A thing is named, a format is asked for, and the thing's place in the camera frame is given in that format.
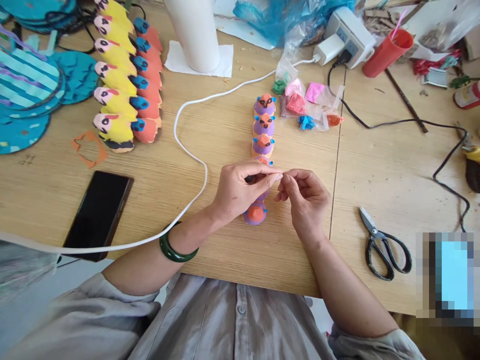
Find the gray cloth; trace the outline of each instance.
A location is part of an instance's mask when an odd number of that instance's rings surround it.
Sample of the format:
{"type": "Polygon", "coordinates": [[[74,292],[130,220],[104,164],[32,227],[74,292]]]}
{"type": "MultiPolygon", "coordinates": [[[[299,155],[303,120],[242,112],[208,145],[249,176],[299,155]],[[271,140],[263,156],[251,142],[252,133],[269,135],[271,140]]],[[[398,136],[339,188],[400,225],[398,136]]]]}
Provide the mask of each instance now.
{"type": "Polygon", "coordinates": [[[423,359],[402,331],[327,339],[303,297],[199,276],[157,293],[126,295],[99,273],[52,303],[5,360],[423,359]]]}

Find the red cup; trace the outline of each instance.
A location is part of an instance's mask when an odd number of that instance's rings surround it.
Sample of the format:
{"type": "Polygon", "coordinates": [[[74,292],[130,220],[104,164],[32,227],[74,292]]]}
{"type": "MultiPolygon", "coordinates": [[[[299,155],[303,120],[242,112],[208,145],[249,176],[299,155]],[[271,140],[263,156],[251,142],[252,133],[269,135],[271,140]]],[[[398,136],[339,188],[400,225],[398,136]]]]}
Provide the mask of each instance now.
{"type": "Polygon", "coordinates": [[[392,39],[393,32],[394,30],[388,34],[372,57],[361,68],[367,77],[375,78],[413,46],[414,38],[408,31],[398,28],[392,39]]]}

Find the smartphone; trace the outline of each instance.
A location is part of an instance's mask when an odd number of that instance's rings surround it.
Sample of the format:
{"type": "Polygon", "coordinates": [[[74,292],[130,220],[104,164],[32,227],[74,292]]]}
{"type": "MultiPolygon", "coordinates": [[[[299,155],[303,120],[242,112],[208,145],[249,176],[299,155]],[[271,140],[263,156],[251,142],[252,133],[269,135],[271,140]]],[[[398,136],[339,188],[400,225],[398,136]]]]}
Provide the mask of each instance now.
{"type": "MultiPolygon", "coordinates": [[[[95,171],[86,189],[75,219],[66,236],[64,248],[109,246],[134,180],[110,172],[95,171]]],[[[75,258],[98,262],[106,252],[73,254],[75,258]]]]}

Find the green jade bangle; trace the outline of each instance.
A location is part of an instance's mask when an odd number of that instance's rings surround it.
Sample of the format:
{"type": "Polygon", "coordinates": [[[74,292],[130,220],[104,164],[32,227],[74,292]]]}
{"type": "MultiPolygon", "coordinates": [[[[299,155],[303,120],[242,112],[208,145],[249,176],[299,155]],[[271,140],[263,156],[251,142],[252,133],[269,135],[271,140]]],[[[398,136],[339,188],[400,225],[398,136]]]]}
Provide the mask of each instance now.
{"type": "MultiPolygon", "coordinates": [[[[177,221],[174,227],[180,224],[181,221],[177,221]]],[[[187,261],[190,261],[194,258],[195,255],[199,252],[199,248],[197,248],[194,252],[189,253],[187,255],[183,255],[181,253],[176,252],[175,250],[172,249],[170,246],[169,242],[169,231],[164,233],[162,236],[160,236],[159,242],[160,242],[160,249],[161,252],[167,257],[167,259],[175,262],[175,263],[186,263],[187,261]]]]}

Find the bottle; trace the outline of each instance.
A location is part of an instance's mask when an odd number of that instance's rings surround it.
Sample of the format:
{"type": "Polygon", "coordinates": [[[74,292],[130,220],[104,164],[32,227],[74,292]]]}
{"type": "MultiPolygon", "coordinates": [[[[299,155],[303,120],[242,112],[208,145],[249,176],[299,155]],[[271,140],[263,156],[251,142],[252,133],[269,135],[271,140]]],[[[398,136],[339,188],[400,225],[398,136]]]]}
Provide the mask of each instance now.
{"type": "Polygon", "coordinates": [[[480,81],[457,90],[453,94],[453,101],[464,110],[480,105],[480,81]]]}
{"type": "Polygon", "coordinates": [[[212,1],[164,2],[188,66],[199,73],[215,70],[220,64],[220,49],[212,1]]]}

